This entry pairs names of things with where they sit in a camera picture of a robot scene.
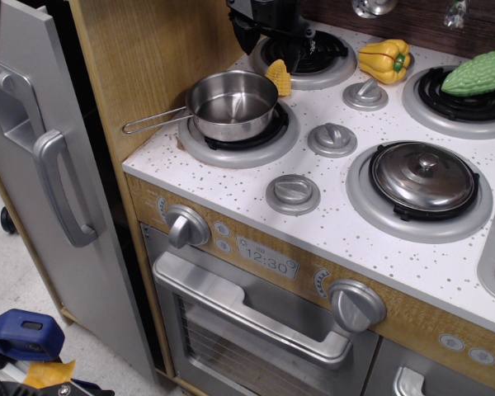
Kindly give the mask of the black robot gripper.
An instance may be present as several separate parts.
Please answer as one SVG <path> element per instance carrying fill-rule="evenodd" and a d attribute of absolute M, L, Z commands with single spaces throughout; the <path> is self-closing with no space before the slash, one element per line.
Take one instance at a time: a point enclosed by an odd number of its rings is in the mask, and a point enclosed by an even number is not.
<path fill-rule="evenodd" d="M 281 40 L 281 58 L 287 72 L 294 73 L 300 60 L 314 50 L 314 28 L 300 15 L 299 1 L 233 0 L 226 6 L 233 33 L 246 55 L 261 35 L 286 37 Z"/>

